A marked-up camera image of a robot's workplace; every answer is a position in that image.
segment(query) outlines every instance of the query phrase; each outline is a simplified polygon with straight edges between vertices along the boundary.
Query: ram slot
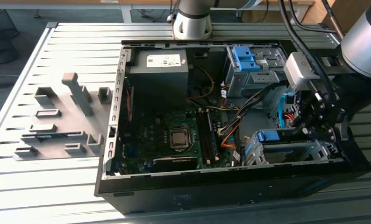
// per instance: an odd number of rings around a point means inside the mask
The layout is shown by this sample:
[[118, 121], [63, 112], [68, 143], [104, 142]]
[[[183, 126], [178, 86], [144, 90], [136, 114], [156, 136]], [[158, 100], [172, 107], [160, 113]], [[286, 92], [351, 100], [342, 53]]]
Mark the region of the ram slot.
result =
[[202, 155], [207, 164], [219, 160], [216, 134], [212, 128], [211, 114], [199, 111], [196, 114]]

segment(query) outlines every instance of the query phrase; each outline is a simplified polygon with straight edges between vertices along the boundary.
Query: metal table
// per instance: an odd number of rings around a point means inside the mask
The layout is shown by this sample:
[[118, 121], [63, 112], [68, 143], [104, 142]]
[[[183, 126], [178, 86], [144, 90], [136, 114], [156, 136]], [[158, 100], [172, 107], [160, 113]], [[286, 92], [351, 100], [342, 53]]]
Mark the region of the metal table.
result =
[[[290, 39], [278, 24], [215, 24], [214, 30], [218, 39]], [[298, 32], [311, 48], [333, 48], [338, 44], [326, 34]], [[30, 122], [26, 115], [35, 112], [32, 94], [38, 85], [51, 82], [67, 70], [79, 73], [79, 82], [88, 89], [114, 85], [124, 39], [171, 39], [171, 26], [60, 23], [46, 29], [0, 112], [0, 223], [118, 223], [170, 218], [176, 218], [176, 223], [371, 222], [371, 173], [298, 200], [124, 217], [103, 198], [94, 196], [98, 157], [15, 161], [14, 150], [26, 132], [15, 127]], [[371, 162], [371, 106], [355, 116], [351, 125]]]

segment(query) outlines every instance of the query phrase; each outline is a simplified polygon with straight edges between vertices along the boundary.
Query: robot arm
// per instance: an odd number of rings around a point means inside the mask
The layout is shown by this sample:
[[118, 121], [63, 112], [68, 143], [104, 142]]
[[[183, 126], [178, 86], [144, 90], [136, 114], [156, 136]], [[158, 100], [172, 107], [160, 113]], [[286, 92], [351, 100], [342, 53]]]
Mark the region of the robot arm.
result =
[[347, 71], [330, 75], [337, 100], [327, 100], [327, 89], [302, 52], [291, 54], [285, 71], [298, 92], [298, 117], [293, 126], [315, 139], [349, 139], [347, 121], [371, 104], [371, 7], [346, 35], [333, 68]]
[[262, 0], [180, 0], [179, 14], [174, 23], [174, 36], [180, 40], [208, 39], [212, 32], [210, 9], [243, 8]]

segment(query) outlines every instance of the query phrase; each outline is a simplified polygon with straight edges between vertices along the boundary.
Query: green motherboard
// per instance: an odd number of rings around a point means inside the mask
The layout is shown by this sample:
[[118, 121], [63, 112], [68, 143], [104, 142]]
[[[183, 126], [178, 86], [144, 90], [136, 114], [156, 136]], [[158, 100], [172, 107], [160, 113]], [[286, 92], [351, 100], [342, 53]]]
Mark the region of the green motherboard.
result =
[[[127, 174], [156, 172], [154, 160], [158, 158], [186, 158], [198, 160], [196, 169], [230, 167], [231, 150], [218, 146], [216, 159], [207, 159], [208, 153], [202, 148], [198, 121], [199, 111], [140, 114], [134, 121], [132, 135], [136, 136], [124, 145], [124, 156], [120, 161]], [[210, 110], [214, 132], [222, 127], [220, 113]]]

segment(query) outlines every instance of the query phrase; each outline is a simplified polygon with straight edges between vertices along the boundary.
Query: power supply label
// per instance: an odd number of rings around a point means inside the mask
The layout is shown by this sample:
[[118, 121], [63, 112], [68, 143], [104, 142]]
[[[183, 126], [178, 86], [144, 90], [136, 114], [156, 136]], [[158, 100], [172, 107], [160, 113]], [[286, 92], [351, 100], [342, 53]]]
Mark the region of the power supply label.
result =
[[147, 67], [180, 67], [180, 55], [150, 55]]

